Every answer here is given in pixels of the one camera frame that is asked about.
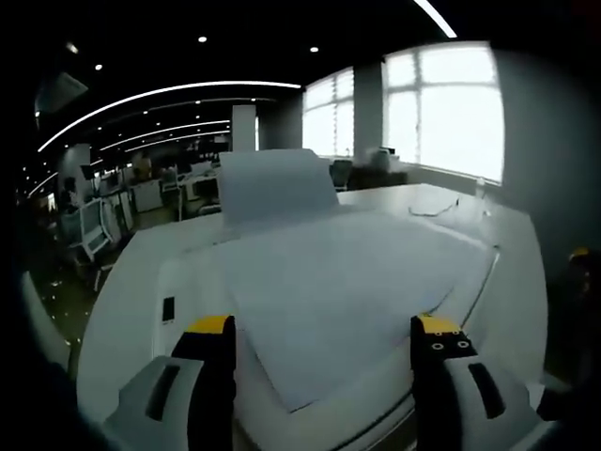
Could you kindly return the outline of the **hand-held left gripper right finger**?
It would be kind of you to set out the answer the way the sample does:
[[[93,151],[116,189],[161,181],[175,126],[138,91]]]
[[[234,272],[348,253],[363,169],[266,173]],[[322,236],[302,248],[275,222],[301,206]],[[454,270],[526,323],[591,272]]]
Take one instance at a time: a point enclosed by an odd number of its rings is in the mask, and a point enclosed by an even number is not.
[[[455,323],[410,320],[419,450],[528,450],[543,420],[527,386],[479,354]]]

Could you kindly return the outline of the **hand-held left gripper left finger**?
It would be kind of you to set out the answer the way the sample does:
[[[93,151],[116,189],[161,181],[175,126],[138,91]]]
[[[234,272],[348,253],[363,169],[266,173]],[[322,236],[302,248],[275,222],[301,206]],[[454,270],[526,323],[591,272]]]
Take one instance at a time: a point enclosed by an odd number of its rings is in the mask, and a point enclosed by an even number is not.
[[[232,450],[235,371],[235,317],[202,317],[122,387],[104,425],[120,450]]]

